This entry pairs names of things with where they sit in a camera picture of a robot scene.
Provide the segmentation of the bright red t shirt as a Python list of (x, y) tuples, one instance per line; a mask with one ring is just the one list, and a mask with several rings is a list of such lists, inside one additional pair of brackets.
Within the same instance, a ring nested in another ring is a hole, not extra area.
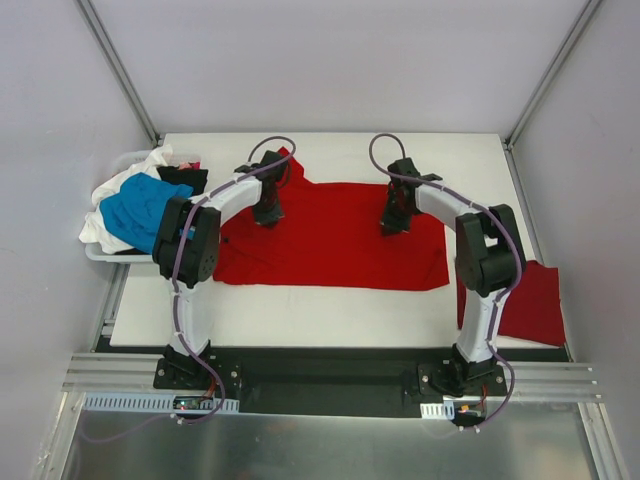
[(313, 183), (290, 161), (279, 191), (283, 218), (273, 228), (245, 209), (221, 228), (217, 282), (234, 286), (321, 286), (424, 292), (450, 282), (441, 222), (413, 218), (386, 236), (382, 184)]

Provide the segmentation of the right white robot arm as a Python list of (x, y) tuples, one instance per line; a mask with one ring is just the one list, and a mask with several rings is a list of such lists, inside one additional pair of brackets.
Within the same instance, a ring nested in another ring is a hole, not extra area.
[(385, 235), (405, 233), (428, 214), (455, 233), (455, 272), (466, 289), (463, 324), (451, 359), (428, 375), (431, 388), (461, 397), (481, 388), (496, 366), (495, 339), (506, 300), (520, 283), (526, 259), (512, 208), (487, 207), (422, 175), (405, 157), (387, 167), (390, 181), (381, 219)]

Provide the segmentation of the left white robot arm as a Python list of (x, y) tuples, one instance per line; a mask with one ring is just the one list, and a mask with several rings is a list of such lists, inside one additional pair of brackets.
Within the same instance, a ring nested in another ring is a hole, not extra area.
[(278, 191), (290, 159), (285, 149), (268, 150), (261, 161), (239, 166), (230, 180), (201, 199), (174, 197), (167, 202), (152, 260), (170, 289), (173, 337), (158, 364), (156, 389), (203, 390), (206, 400), (224, 390), (210, 364), (211, 321), (195, 311), (195, 300), (212, 280), (221, 230), (229, 220), (249, 209), (257, 225), (273, 228), (284, 217)]

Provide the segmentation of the pink garment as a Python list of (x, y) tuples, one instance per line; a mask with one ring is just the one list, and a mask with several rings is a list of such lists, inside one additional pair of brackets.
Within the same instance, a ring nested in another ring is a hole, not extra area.
[(179, 170), (200, 170), (201, 163), (197, 162), (184, 162), (179, 165)]

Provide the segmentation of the blue t shirt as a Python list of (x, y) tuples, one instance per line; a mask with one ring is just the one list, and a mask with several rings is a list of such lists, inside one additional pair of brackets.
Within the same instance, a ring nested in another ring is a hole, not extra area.
[(167, 202), (174, 197), (188, 199), (193, 192), (189, 185), (154, 181), (142, 175), (132, 177), (110, 199), (109, 230), (133, 249), (151, 254)]

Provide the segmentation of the white plastic laundry basket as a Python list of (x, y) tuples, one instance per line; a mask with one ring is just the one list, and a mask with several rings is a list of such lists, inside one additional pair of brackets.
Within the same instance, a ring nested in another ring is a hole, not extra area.
[(100, 211), (100, 204), (106, 198), (117, 194), (126, 180), (139, 173), (159, 180), (160, 167), (180, 167), (187, 163), (198, 164), (200, 161), (200, 155), (175, 153), (171, 146), (123, 154), (118, 159), (120, 171), (99, 185), (91, 194), (92, 209), (85, 215), (84, 225), (79, 234), (79, 240), (86, 245), (87, 256), (95, 261), (106, 262), (109, 262), (110, 256), (116, 254), (132, 256), (130, 250), (133, 247), (107, 231)]

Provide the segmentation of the folded dark red t shirt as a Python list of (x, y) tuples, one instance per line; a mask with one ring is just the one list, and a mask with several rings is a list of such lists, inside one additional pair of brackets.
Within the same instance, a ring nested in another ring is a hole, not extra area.
[(518, 287), (506, 300), (498, 333), (554, 347), (564, 345), (566, 335), (557, 268), (527, 261)]

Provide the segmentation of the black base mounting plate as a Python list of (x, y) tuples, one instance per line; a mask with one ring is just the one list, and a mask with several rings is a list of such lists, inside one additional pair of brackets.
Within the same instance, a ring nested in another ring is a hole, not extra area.
[(507, 392), (495, 361), (466, 378), (449, 348), (207, 347), (202, 366), (165, 349), (158, 390), (213, 391), (256, 414), (416, 418), (446, 395), (498, 399)]

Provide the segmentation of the white t shirt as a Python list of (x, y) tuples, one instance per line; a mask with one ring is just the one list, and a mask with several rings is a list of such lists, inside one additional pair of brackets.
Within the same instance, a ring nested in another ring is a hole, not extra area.
[(108, 206), (110, 199), (121, 192), (122, 186), (132, 177), (142, 175), (154, 181), (160, 180), (159, 167), (169, 165), (174, 154), (172, 146), (156, 147), (150, 151), (131, 152), (125, 155), (129, 160), (126, 168), (99, 185), (91, 194), (93, 210), (84, 217), (84, 225), (78, 239), (85, 245), (98, 245), (103, 254), (114, 255), (133, 249), (130, 243), (122, 240), (109, 230), (112, 223)]

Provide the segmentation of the aluminium frame rail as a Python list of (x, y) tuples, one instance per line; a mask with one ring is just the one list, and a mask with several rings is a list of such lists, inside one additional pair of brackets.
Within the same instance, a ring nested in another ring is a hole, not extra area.
[[(83, 353), (73, 355), (62, 388), (65, 391), (151, 391), (161, 356)], [(218, 351), (210, 359), (227, 392), (239, 395), (269, 383), (280, 386), (371, 386), (398, 384), (410, 395), (434, 396), (428, 375), (448, 363), (433, 352)], [(195, 391), (183, 389), (156, 389)], [(591, 366), (573, 362), (497, 363), (492, 374), (464, 390), (471, 397), (511, 395), (519, 401), (601, 403), (604, 395)]]

